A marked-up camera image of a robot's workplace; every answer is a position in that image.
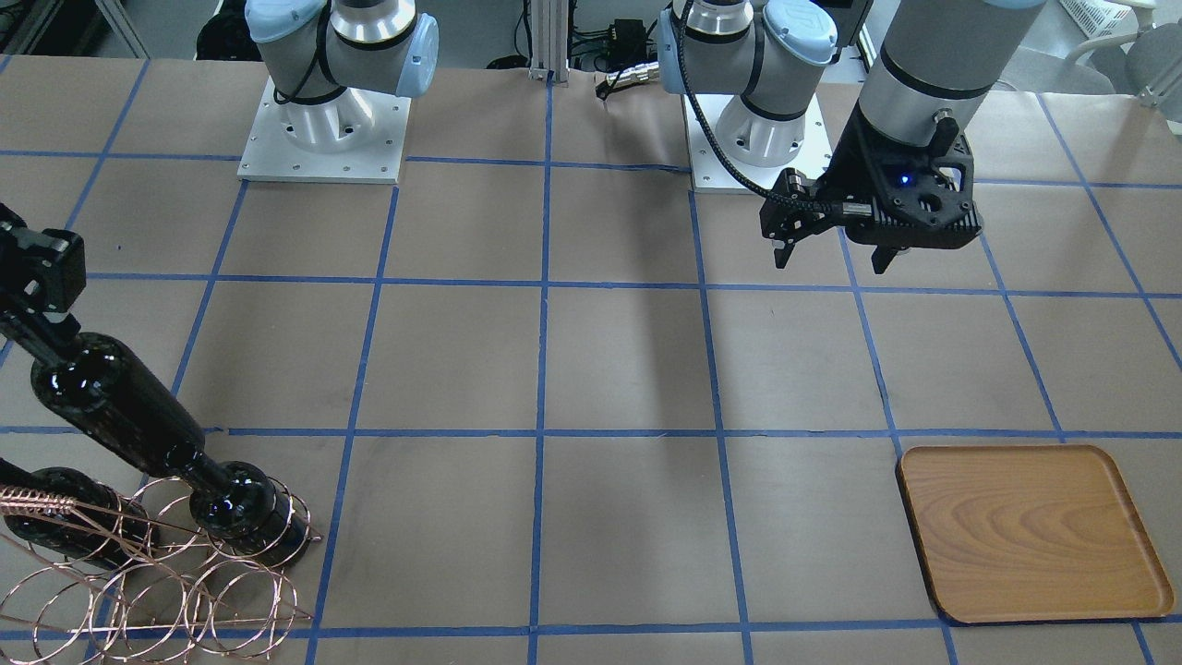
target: white vent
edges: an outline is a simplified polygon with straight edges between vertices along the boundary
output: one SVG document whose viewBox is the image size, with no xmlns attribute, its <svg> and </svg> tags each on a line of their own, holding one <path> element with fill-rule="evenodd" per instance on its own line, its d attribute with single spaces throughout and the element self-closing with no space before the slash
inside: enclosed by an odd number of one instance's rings
<svg viewBox="0 0 1182 665">
<path fill-rule="evenodd" d="M 1108 37 L 1129 15 L 1129 7 L 1104 0 L 1059 0 L 1087 39 Z"/>
</svg>

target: wooden tray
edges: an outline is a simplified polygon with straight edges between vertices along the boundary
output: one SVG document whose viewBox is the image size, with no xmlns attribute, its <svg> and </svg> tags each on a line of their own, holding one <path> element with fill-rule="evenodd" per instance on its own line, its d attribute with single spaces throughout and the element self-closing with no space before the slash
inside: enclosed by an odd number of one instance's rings
<svg viewBox="0 0 1182 665">
<path fill-rule="evenodd" d="M 916 448 L 898 476 L 929 592 L 957 621 L 1174 607 L 1121 472 L 1096 446 Z"/>
</svg>

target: wood grain surface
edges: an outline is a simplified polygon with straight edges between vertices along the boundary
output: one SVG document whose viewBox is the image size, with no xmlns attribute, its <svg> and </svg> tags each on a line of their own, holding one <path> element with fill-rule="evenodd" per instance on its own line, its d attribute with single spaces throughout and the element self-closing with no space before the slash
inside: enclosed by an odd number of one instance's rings
<svg viewBox="0 0 1182 665">
<path fill-rule="evenodd" d="M 1086 445 L 916 448 L 900 484 L 936 605 L 966 624 L 1163 617 L 1174 591 Z"/>
</svg>

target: white mounting plate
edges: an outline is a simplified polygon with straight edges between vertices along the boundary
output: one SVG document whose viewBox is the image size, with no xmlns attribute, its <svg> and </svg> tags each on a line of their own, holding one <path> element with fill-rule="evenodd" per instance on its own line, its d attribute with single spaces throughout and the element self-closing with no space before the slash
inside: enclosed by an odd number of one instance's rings
<svg viewBox="0 0 1182 665">
<path fill-rule="evenodd" d="M 410 99 L 363 91 L 374 104 L 377 123 L 368 143 L 344 152 L 312 152 L 287 137 L 281 110 L 267 79 L 251 136 L 238 164 L 241 180 L 267 182 L 358 182 L 397 184 L 410 118 Z"/>
<path fill-rule="evenodd" d="M 717 126 L 719 116 L 722 109 L 730 102 L 732 94 L 699 94 L 697 104 L 702 106 L 702 113 L 710 123 L 710 129 Z M 689 161 L 694 168 L 694 190 L 715 194 L 741 194 L 747 193 L 747 188 L 730 177 L 727 169 L 722 167 L 714 150 L 710 149 L 706 135 L 702 132 L 697 118 L 694 117 L 694 109 L 689 100 L 682 96 L 682 107 L 686 112 L 686 137 L 689 143 Z M 831 150 L 829 135 L 825 132 L 825 120 L 820 117 L 820 106 L 817 104 L 817 96 L 808 102 L 808 110 L 805 111 L 805 139 L 800 143 L 800 149 L 790 162 L 775 167 L 753 167 L 734 158 L 730 159 L 740 172 L 771 189 L 779 177 L 780 171 L 786 167 L 795 167 L 806 177 L 820 177 L 829 168 Z"/>
</svg>

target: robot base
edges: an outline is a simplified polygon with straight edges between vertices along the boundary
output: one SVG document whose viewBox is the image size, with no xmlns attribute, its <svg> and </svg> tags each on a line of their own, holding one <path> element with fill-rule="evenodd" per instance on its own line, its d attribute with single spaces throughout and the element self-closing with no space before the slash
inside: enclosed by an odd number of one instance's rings
<svg viewBox="0 0 1182 665">
<path fill-rule="evenodd" d="M 251 126 L 251 136 L 238 164 L 241 180 L 269 182 L 358 182 L 397 184 L 410 117 L 410 99 L 361 91 L 374 109 L 372 137 L 340 152 L 312 152 L 285 133 L 281 109 L 272 97 L 268 78 Z"/>
<path fill-rule="evenodd" d="M 732 94 L 699 94 L 697 103 L 702 106 L 706 119 L 714 128 L 717 125 L 722 109 L 730 102 Z M 694 117 L 694 109 L 689 102 L 682 97 L 682 107 L 686 112 L 686 135 L 689 143 L 690 164 L 694 169 L 694 190 L 713 194 L 743 194 L 747 188 L 739 184 L 735 178 L 722 167 L 714 151 L 710 150 L 706 135 L 702 133 L 697 118 Z M 820 106 L 817 97 L 808 102 L 808 110 L 805 111 L 805 139 L 792 161 L 774 167 L 760 168 L 732 157 L 732 163 L 747 177 L 759 184 L 771 189 L 775 184 L 775 178 L 785 167 L 794 167 L 808 177 L 820 177 L 829 168 L 829 159 L 832 150 L 829 145 L 829 135 L 825 133 L 825 122 L 820 117 Z"/>
</svg>

